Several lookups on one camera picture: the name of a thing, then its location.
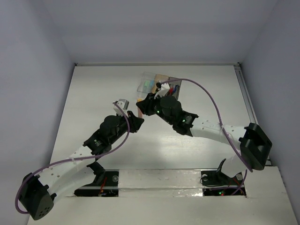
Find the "orange glue tube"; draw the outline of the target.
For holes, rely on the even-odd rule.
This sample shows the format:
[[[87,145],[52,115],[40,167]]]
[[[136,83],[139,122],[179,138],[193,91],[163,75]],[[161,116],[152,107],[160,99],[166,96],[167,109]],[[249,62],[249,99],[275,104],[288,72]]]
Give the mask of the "orange glue tube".
[[[141,110],[139,108],[137,108],[137,112],[138,112],[138,117],[142,118],[143,117],[143,113],[141,112]]]

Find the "green glue tube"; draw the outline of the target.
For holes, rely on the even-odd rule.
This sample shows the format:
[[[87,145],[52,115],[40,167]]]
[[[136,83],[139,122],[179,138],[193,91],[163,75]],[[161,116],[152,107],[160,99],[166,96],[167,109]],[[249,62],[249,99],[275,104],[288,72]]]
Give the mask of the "green glue tube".
[[[145,92],[145,93],[148,93],[149,92],[149,88],[148,88],[148,86],[149,86],[149,81],[148,80],[146,80],[146,81],[144,81],[144,84],[143,84],[143,92]]]

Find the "blue glue tube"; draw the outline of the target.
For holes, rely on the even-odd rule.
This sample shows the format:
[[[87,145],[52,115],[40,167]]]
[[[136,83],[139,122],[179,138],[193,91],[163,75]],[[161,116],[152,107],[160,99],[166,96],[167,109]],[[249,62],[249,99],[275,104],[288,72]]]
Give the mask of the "blue glue tube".
[[[153,87],[154,87],[154,80],[150,81],[149,86],[148,86],[150,93],[152,92]]]

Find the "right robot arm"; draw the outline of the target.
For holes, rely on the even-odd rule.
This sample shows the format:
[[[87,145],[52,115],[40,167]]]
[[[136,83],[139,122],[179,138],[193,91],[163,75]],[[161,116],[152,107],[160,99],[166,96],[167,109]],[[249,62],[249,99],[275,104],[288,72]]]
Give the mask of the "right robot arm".
[[[256,123],[235,127],[211,122],[184,111],[175,97],[156,97],[153,93],[137,102],[136,106],[144,115],[157,115],[180,135],[206,138],[231,146],[234,156],[222,160],[216,171],[219,183],[226,184],[245,170],[252,172],[265,168],[272,142]]]

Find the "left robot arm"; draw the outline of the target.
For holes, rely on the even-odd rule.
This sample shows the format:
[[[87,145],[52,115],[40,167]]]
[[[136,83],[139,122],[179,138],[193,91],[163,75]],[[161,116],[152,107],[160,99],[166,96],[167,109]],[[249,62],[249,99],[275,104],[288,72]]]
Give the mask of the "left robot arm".
[[[21,214],[29,214],[34,220],[47,215],[63,197],[78,188],[103,182],[105,170],[98,160],[113,153],[121,146],[112,145],[122,136],[136,133],[144,119],[131,111],[123,116],[105,117],[92,136],[64,160],[57,161],[31,172],[23,178],[15,197],[15,208]]]

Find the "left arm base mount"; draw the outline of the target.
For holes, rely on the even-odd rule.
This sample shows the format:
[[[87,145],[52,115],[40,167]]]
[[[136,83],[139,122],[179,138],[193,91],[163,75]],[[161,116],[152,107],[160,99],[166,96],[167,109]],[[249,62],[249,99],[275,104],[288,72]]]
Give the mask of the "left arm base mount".
[[[101,168],[91,184],[74,191],[77,197],[118,197],[119,170]]]

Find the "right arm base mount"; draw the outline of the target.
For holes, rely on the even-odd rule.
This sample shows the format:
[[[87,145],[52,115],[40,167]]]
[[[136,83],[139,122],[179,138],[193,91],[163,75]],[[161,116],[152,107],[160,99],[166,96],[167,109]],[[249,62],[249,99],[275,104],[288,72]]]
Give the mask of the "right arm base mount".
[[[225,159],[221,161],[216,170],[202,170],[199,180],[202,184],[203,196],[246,196],[244,187],[245,177],[242,172],[230,178],[221,173]]]

